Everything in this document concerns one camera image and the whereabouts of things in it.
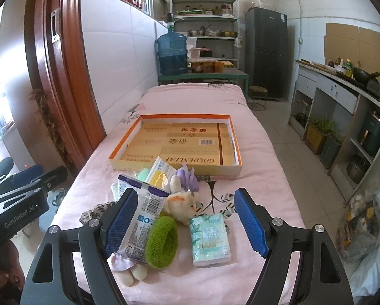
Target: blue water bottle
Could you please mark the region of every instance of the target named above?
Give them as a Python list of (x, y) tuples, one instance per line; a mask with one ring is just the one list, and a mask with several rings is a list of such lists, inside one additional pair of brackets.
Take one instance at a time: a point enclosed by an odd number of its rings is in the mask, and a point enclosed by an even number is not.
[(173, 14), (167, 14), (167, 22), (169, 32), (156, 40), (160, 74), (178, 75), (187, 73), (186, 36), (174, 31)]

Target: leopard print cloth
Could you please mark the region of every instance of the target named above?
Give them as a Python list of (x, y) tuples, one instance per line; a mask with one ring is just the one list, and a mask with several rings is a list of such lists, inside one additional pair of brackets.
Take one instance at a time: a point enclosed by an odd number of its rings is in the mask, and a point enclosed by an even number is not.
[(113, 206), (115, 202), (108, 202), (104, 204), (96, 205), (92, 210), (83, 212), (80, 217), (80, 222), (84, 225), (89, 222), (91, 219), (100, 219), (106, 209)]

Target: refrigerator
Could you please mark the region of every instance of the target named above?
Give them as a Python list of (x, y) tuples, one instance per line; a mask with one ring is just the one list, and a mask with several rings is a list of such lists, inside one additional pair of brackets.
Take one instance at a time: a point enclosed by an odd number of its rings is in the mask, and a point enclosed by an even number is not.
[(245, 15), (245, 71), (249, 86), (268, 90), (280, 99), (287, 73), (287, 16), (262, 8)]

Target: door latch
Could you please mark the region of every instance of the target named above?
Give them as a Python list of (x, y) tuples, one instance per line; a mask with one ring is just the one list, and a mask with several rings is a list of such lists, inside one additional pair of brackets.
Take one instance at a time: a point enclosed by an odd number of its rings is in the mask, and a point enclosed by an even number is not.
[(60, 40), (60, 8), (53, 10), (50, 14), (50, 25), (52, 33), (52, 43)]

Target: yellow plant pot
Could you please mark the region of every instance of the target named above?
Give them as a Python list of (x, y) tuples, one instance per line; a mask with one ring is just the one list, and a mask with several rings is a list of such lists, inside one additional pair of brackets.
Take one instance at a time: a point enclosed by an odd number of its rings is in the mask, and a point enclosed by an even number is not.
[(312, 124), (308, 123), (306, 145), (310, 147), (314, 155), (321, 153), (327, 136), (320, 133)]

